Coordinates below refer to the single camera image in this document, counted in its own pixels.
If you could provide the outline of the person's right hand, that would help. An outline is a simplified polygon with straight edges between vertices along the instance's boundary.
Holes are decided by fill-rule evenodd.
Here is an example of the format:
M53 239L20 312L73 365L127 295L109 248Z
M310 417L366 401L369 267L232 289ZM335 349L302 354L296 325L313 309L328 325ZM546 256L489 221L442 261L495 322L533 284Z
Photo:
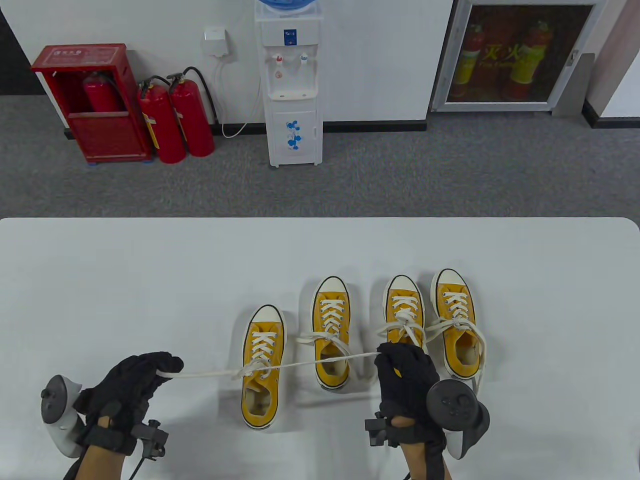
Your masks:
M442 451L445 434L426 406L429 390L440 380L431 357L413 344L384 342L377 347L374 364L388 439Z

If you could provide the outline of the person's left hand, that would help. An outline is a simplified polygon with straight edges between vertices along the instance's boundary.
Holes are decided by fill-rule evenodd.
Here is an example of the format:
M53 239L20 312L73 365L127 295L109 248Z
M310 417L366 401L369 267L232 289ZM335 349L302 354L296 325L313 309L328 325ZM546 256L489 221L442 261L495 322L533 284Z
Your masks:
M119 362L73 403L86 421L77 443L131 455L137 445L132 430L144 420L155 391L169 381L157 371L180 373L184 367L182 358L166 351L132 355Z

